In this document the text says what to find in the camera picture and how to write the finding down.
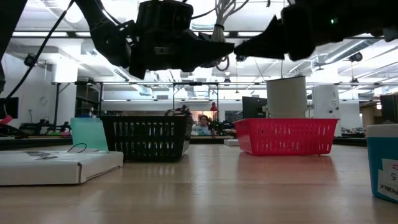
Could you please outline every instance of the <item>label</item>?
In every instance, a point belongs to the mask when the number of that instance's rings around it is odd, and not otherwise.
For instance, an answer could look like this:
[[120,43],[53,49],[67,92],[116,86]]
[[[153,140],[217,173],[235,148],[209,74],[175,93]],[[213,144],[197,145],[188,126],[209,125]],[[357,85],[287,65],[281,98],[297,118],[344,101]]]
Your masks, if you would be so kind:
[[398,185],[398,161],[392,159],[382,159],[383,181]]
[[378,184],[377,192],[398,201],[398,185],[386,182],[385,180],[388,178],[384,176],[384,173],[385,171],[379,170],[379,181],[377,183]]

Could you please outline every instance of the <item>light blue container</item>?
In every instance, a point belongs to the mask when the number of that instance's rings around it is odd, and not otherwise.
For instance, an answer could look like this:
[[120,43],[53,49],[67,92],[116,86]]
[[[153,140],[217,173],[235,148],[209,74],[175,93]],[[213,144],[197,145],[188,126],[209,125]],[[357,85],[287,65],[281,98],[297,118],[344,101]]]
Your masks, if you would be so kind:
[[71,127],[73,145],[85,143],[88,149],[108,151],[104,126],[99,118],[72,118]]
[[398,124],[368,126],[366,135],[372,193],[398,203]]

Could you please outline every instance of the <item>computer monitor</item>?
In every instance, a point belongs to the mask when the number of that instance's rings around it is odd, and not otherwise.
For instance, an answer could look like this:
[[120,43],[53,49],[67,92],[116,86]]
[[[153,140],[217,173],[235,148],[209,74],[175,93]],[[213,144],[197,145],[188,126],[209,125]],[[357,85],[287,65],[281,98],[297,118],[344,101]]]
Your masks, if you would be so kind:
[[266,118],[267,99],[242,96],[243,118]]
[[[4,100],[5,100],[4,98],[0,98],[0,119],[6,117],[6,112],[4,111],[3,107]],[[7,100],[6,103],[7,115],[11,116],[13,119],[18,118],[18,103],[19,103],[18,97],[12,97],[9,100]]]

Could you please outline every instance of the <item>red basket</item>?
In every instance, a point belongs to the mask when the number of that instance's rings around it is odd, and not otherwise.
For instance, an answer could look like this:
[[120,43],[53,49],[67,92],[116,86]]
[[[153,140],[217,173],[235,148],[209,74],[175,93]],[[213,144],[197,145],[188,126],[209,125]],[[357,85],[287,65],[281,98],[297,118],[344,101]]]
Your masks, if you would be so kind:
[[250,118],[234,123],[239,147],[255,156],[329,154],[337,119]]

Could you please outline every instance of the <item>black plastic basket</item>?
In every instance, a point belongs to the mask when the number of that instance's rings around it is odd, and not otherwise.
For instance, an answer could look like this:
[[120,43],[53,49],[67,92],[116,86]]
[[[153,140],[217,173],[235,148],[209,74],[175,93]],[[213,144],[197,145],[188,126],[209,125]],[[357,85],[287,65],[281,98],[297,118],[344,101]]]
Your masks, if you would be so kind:
[[123,152],[125,161],[175,162],[189,147],[193,120],[189,116],[104,116],[109,151]]

